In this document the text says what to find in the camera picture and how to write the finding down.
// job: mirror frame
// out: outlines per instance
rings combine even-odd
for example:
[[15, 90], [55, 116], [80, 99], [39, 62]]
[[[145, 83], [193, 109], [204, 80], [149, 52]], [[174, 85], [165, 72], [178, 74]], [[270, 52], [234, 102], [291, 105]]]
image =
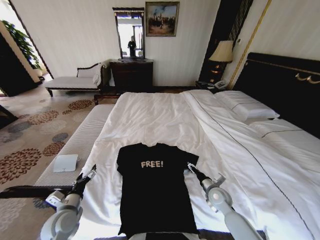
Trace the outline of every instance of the mirror frame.
[[[116, 33], [118, 35], [118, 42], [119, 42], [119, 50], [121, 59], [145, 59], [146, 57], [146, 48], [145, 48], [145, 8], [144, 7], [113, 7], [114, 18], [115, 18], [115, 26], [116, 26]], [[130, 56], [123, 56], [122, 49], [121, 49], [121, 40], [120, 34], [118, 29], [118, 18], [117, 13], [126, 13], [126, 12], [141, 12], [141, 21], [142, 21], [142, 57], [137, 56], [136, 58], [131, 58]]]

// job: painting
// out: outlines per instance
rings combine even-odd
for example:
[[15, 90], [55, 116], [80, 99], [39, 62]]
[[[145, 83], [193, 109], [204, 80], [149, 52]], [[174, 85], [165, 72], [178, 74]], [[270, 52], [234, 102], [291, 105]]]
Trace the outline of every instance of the painting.
[[147, 37], [175, 37], [179, 13], [178, 1], [145, 2]]

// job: mirror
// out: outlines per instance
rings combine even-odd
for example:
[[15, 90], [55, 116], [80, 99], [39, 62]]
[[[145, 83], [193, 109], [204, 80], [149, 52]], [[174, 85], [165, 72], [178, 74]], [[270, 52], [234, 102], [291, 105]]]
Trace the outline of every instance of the mirror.
[[145, 58], [144, 7], [113, 7], [122, 59]]

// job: patterned carpet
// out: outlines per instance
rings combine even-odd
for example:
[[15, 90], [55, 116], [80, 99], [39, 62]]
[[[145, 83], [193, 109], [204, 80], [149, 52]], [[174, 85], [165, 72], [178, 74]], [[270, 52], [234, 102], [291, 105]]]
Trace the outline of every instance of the patterned carpet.
[[[0, 191], [33, 185], [95, 106], [96, 92], [53, 91], [41, 85], [0, 104], [19, 117], [0, 129]], [[104, 99], [103, 104], [114, 104]], [[36, 240], [54, 210], [40, 199], [0, 199], [0, 239]]]

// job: wooden dresser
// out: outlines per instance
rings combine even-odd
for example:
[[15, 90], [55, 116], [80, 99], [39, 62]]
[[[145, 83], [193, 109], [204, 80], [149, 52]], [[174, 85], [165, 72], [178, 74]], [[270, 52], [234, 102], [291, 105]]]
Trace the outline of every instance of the wooden dresser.
[[154, 61], [111, 60], [110, 67], [117, 93], [123, 92], [152, 92]]

